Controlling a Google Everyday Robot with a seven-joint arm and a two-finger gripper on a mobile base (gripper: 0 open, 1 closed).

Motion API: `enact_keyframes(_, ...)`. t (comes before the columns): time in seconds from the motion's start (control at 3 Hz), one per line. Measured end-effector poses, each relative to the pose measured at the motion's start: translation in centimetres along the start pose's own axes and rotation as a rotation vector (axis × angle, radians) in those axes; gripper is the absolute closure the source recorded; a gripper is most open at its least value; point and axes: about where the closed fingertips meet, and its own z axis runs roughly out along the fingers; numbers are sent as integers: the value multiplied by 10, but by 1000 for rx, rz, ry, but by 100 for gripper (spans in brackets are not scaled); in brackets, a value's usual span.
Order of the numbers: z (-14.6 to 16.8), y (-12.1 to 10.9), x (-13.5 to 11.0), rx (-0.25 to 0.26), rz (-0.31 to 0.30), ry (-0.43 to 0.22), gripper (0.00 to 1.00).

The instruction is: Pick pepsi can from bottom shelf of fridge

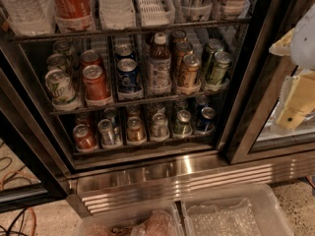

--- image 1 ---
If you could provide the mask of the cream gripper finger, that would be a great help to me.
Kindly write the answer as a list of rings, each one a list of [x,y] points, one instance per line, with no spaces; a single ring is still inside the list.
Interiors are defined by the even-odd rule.
[[[290,43],[294,29],[289,30],[281,39],[273,43],[269,48],[269,52],[276,56],[289,56],[290,55]]]
[[[302,70],[295,77],[287,76],[282,85],[276,109],[276,124],[295,130],[315,109],[315,71]]]

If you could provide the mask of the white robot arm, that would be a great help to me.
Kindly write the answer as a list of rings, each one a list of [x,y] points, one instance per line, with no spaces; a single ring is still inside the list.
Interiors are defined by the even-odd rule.
[[[304,14],[296,27],[275,42],[269,52],[288,56],[302,69],[284,79],[275,124],[294,131],[315,109],[315,5]]]

